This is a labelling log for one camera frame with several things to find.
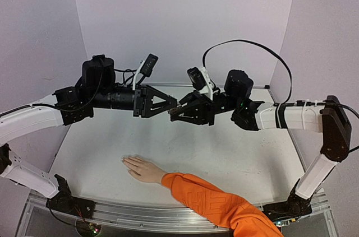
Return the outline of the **nail polish bottle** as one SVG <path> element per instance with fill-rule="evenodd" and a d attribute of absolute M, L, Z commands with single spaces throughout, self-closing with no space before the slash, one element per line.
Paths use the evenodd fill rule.
<path fill-rule="evenodd" d="M 169 109 L 168 114 L 169 115 L 179 114 L 179 113 L 181 113 L 182 109 L 183 109 L 183 107 L 181 105 L 177 105 L 176 107 Z"/>

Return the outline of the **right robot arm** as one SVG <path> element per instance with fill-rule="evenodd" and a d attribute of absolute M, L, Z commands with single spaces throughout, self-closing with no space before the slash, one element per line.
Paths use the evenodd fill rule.
<path fill-rule="evenodd" d="M 194 91 L 169 111 L 172 121 L 212 126 L 217 114 L 231 112 L 231 121 L 246 131 L 285 129 L 322 135 L 320 153 L 295 185 L 295 197 L 311 198 L 334 167 L 348 157 L 352 126 L 345 113 L 347 106 L 336 96 L 294 103 L 253 101 L 254 82 L 244 71 L 229 71 L 222 92 L 214 87 L 205 68 L 190 68 L 187 74 Z"/>

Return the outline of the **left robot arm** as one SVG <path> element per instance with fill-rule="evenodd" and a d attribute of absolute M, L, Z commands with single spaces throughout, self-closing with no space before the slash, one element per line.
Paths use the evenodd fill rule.
<path fill-rule="evenodd" d="M 59 89 L 34 103 L 1 113 L 1 177 L 28 187 L 69 213 L 76 201 L 67 180 L 48 174 L 24 161 L 12 151 L 9 142 L 46 128 L 69 126 L 92 118 L 96 108 L 127 110 L 134 117 L 151 118 L 177 105 L 177 100 L 136 77 L 150 77 L 158 57 L 149 54 L 133 71 L 132 84 L 116 82 L 114 60 L 95 55 L 82 65 L 82 76 L 75 86 Z"/>

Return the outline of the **orange sleeve forearm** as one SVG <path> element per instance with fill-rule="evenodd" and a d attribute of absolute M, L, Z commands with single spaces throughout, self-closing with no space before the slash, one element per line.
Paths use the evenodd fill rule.
<path fill-rule="evenodd" d="M 227 193 L 192 174 L 169 173 L 162 185 L 172 196 L 219 227 L 233 230 L 234 236 L 282 236 L 273 222 L 244 198 Z"/>

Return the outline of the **mannequin hand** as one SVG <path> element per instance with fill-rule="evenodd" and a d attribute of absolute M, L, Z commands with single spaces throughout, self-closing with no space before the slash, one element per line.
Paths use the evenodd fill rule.
<path fill-rule="evenodd" d="M 143 183 L 162 183 L 162 178 L 167 174 L 150 161 L 140 157 L 127 156 L 122 159 L 128 168 L 128 173 L 136 180 Z"/>

